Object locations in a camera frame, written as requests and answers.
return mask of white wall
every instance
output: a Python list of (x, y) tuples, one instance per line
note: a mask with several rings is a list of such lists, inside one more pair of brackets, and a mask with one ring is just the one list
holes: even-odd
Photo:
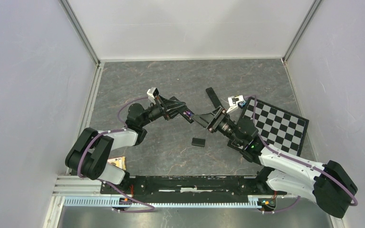
[(69, 0), (101, 59), (282, 57), (312, 0)]
[(347, 227), (365, 227), (365, 1), (324, 1), (288, 61), (320, 161), (342, 164), (359, 188)]
[(94, 67), (57, 0), (0, 0), (0, 228), (42, 226)]

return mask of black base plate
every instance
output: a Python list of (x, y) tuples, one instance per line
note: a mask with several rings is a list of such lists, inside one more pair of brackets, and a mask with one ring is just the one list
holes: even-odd
[[(252, 176), (135, 176), (129, 181), (134, 186), (134, 198), (151, 203), (248, 202), (248, 195), (274, 194), (265, 181)], [(107, 184), (100, 193), (118, 194)]]

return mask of black block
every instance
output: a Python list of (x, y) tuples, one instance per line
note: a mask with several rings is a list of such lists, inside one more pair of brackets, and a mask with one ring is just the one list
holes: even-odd
[(218, 108), (219, 106), (222, 106), (218, 96), (216, 95), (216, 93), (215, 93), (215, 91), (213, 90), (212, 87), (209, 87), (209, 88), (205, 89), (205, 91), (208, 94), (209, 99), (211, 100), (211, 102), (212, 102), (212, 104), (215, 108)]
[(205, 147), (205, 140), (204, 139), (192, 138), (191, 145)]

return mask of black and white checkerboard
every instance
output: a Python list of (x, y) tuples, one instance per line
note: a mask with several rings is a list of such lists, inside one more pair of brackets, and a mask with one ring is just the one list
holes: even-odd
[[(249, 98), (248, 102), (240, 118), (244, 115), (252, 117), (254, 98)], [(255, 123), (259, 134), (266, 142), (285, 152), (300, 156), (308, 126), (307, 119), (257, 100)], [(231, 141), (228, 146), (235, 147)]]

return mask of gray marble floor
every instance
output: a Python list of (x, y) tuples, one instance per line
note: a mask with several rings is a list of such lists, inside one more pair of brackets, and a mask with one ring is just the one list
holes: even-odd
[[(213, 87), (222, 103), (231, 95), (258, 98), (299, 114), (288, 76), (280, 59), (187, 60), (118, 62), (104, 65), (90, 126), (97, 130), (121, 128), (117, 111), (128, 101), (146, 95), (155, 86), (166, 98), (176, 96), (196, 114), (214, 110), (205, 89)], [(149, 101), (141, 102), (148, 107)], [(127, 109), (121, 113), (126, 118)], [(238, 120), (240, 110), (231, 115)], [(256, 175), (261, 169), (227, 147), (227, 138), (210, 134), (181, 116), (147, 125), (148, 135), (135, 147), (111, 152), (125, 156), (131, 175)], [(206, 139), (205, 147), (191, 146), (192, 138)], [(301, 157), (313, 160), (306, 139)]]

